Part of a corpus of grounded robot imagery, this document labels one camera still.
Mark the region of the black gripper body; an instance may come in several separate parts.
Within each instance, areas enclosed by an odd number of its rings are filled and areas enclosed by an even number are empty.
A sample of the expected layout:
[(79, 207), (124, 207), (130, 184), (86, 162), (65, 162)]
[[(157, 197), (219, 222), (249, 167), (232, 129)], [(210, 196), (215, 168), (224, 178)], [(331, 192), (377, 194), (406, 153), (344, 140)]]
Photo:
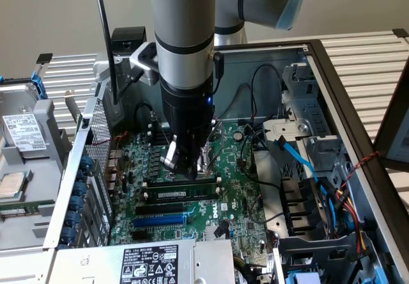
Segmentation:
[(204, 143), (209, 135), (213, 114), (213, 80), (187, 90), (177, 89), (160, 80), (162, 107), (172, 133), (178, 139)]

